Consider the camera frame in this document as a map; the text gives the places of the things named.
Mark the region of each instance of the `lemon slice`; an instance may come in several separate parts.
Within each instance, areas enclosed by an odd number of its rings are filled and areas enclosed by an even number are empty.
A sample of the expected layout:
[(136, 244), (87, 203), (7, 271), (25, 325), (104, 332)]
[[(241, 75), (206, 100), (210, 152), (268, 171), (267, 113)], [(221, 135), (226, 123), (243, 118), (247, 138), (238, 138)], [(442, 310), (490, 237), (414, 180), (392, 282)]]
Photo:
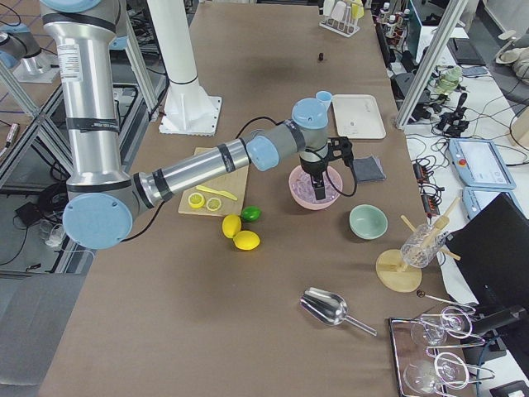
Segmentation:
[(220, 200), (218, 197), (211, 197), (206, 202), (206, 208), (210, 211), (218, 211), (222, 207), (222, 200)]
[(188, 197), (188, 204), (191, 208), (201, 208), (206, 203), (206, 199), (202, 193), (194, 192)]

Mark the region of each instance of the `metal ice scoop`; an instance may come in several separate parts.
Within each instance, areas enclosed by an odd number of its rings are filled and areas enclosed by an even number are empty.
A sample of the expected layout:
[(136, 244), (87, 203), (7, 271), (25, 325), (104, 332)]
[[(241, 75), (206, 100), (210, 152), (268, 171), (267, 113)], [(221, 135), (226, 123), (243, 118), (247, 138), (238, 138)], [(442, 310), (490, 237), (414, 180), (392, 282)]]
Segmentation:
[(305, 291), (300, 302), (310, 314), (322, 323), (338, 325), (345, 320), (374, 337), (377, 336), (375, 329), (347, 315), (347, 303), (338, 294), (311, 287)]

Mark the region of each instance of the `computer monitor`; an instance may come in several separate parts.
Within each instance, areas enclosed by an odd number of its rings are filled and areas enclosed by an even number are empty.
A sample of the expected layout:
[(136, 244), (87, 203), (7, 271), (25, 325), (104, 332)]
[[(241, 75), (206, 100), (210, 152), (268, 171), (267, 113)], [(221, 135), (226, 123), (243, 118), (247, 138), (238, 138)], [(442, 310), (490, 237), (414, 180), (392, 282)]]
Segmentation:
[[(500, 194), (446, 245), (479, 301), (491, 311), (521, 305), (529, 311), (529, 221), (506, 194)], [(529, 321), (501, 327), (498, 333), (529, 376)]]
[(413, 55), (413, 59), (417, 58), (417, 51), (419, 48), (419, 41), (421, 39), (421, 17), (417, 12), (415, 4), (413, 1), (409, 2), (410, 9), (410, 19), (407, 23), (407, 33), (406, 33), (406, 47)]

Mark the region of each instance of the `small bottle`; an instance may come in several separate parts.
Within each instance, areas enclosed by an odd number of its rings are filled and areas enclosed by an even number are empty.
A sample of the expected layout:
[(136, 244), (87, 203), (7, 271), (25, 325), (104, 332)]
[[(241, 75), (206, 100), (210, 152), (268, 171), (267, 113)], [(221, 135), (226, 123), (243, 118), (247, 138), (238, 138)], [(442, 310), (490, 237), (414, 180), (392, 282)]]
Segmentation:
[(399, 13), (399, 18), (397, 20), (397, 29), (406, 29), (407, 22), (410, 20), (410, 10), (407, 8), (404, 12)]
[(459, 66), (448, 69), (437, 80), (435, 92), (440, 95), (450, 95), (460, 84), (463, 70)]
[(388, 19), (389, 19), (389, 3), (385, 2), (384, 6), (379, 12), (378, 22), (380, 25), (385, 25), (386, 23), (388, 23)]
[(392, 15), (389, 17), (388, 23), (386, 23), (386, 26), (384, 27), (384, 34), (389, 39), (392, 39), (395, 37), (395, 28), (397, 27), (397, 18)]

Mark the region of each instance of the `black laptop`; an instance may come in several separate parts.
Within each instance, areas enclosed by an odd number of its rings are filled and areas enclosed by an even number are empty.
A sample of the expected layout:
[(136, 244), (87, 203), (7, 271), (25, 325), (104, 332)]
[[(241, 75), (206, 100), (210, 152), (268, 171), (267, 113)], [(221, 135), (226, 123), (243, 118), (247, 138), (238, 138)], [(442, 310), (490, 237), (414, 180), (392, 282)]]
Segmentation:
[(485, 66), (485, 61), (470, 42), (470, 39), (450, 38), (447, 45), (456, 64)]

